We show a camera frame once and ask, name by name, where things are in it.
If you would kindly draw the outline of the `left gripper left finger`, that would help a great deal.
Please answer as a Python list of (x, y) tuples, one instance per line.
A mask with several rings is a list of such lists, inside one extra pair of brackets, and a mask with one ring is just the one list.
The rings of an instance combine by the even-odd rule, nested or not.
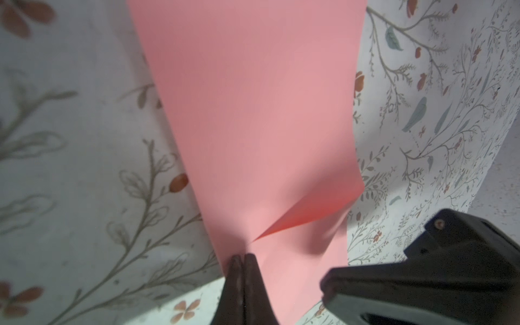
[(222, 295), (211, 325), (244, 324), (244, 272), (240, 255), (231, 258)]

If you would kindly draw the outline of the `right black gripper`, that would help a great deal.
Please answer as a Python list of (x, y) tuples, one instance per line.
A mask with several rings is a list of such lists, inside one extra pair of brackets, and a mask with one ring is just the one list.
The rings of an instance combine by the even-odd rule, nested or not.
[(327, 310), (347, 324), (503, 324), (519, 296), (519, 245), (485, 219), (443, 209), (404, 254), (331, 269)]

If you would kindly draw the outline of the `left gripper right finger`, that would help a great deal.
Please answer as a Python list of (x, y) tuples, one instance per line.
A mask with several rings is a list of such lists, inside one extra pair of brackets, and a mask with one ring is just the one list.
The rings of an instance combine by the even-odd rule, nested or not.
[(279, 325), (254, 254), (244, 259), (244, 324)]

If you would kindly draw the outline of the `pink square paper sheet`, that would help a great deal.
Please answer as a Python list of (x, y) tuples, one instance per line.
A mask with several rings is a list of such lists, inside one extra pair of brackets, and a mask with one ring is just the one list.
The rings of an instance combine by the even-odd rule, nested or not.
[(130, 1), (222, 266), (253, 253), (294, 324), (347, 262), (364, 190), (353, 94), (365, 1)]

